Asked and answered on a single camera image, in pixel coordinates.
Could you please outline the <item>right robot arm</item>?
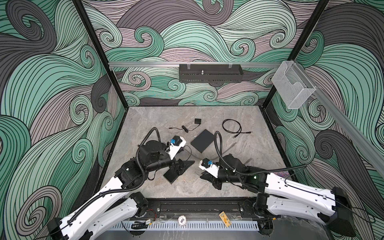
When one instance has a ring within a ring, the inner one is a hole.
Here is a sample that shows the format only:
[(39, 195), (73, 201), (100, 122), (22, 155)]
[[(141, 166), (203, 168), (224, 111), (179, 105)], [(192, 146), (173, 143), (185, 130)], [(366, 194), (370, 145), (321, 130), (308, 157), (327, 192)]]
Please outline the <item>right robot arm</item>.
[(203, 159), (201, 179), (221, 190), (224, 183), (257, 194), (253, 209), (257, 216), (274, 218), (292, 216), (327, 226), (332, 232), (355, 237), (354, 213), (345, 190), (339, 187), (321, 189), (303, 185), (276, 175), (276, 170), (263, 170), (244, 165), (228, 154), (223, 156), (222, 136), (216, 131), (214, 145), (218, 162)]

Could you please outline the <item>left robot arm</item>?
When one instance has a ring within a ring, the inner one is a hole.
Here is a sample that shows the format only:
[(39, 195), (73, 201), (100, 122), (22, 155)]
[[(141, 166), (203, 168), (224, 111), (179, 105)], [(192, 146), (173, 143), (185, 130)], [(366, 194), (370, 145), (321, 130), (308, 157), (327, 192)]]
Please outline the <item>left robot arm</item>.
[(186, 140), (174, 136), (166, 144), (161, 139), (149, 141), (156, 127), (150, 129), (138, 145), (136, 155), (115, 172), (115, 175), (94, 196), (66, 217), (55, 218), (47, 224), (52, 240), (95, 240), (117, 223), (137, 216), (148, 209), (147, 199), (138, 189), (152, 171), (179, 166), (175, 156)]

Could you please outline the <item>ribbed black network switch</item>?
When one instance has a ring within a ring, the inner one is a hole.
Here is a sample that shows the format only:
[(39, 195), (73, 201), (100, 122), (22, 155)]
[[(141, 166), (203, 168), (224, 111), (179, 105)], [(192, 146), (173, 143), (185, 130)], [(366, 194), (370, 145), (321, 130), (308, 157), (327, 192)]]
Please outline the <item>ribbed black network switch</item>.
[(195, 161), (183, 161), (181, 159), (173, 162), (169, 167), (169, 170), (163, 175), (163, 177), (170, 183), (173, 184), (176, 179), (183, 175), (185, 171), (191, 167)]

